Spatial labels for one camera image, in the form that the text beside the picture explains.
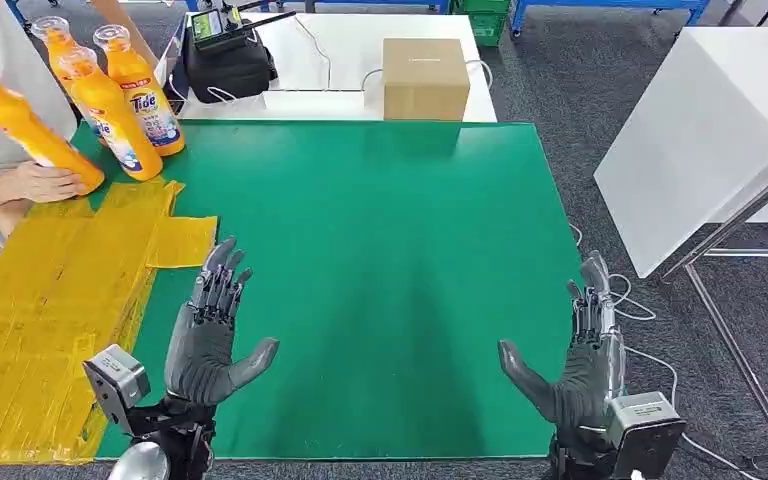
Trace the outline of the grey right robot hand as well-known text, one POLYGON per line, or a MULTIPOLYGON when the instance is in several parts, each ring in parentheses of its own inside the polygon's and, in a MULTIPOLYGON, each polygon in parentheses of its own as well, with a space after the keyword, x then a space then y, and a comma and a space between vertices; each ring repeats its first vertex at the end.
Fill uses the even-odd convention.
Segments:
POLYGON ((572 335, 563 372, 551 383, 528 367, 516 345, 497 342, 502 371, 559 434, 593 433, 606 427, 608 404, 625 389, 624 340, 616 321, 609 270, 593 250, 580 266, 584 287, 567 283, 572 296, 572 335))

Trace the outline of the person's right hand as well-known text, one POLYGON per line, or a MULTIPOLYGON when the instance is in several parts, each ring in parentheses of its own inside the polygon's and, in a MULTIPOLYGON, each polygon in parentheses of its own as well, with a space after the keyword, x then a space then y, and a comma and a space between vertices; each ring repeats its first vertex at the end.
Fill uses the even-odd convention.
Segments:
POLYGON ((67 169, 25 162, 0 174, 5 194, 11 200, 49 203, 83 195, 87 186, 67 169))

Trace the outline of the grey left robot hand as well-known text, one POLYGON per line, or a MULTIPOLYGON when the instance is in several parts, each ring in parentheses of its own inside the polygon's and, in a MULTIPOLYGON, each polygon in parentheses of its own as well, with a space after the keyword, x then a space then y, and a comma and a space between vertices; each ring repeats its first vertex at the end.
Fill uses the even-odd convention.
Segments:
POLYGON ((262 338, 240 360, 232 359, 236 316, 252 271, 237 266, 244 251, 233 236, 213 247, 181 305, 164 366, 169 394, 202 406, 216 406, 272 364, 280 345, 262 338))

